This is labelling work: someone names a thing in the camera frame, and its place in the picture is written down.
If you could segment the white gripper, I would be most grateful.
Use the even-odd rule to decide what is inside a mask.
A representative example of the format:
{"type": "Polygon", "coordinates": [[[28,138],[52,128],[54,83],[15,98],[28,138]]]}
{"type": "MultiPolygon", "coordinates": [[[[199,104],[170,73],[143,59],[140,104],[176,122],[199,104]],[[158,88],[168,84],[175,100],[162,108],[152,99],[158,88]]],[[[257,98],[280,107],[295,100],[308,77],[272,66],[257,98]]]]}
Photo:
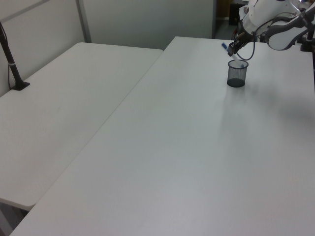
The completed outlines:
{"type": "Polygon", "coordinates": [[[253,35],[261,25],[261,17],[253,6],[246,5],[239,10],[241,32],[235,37],[235,42],[228,45],[228,55],[236,54],[247,44],[247,34],[253,35]]]}

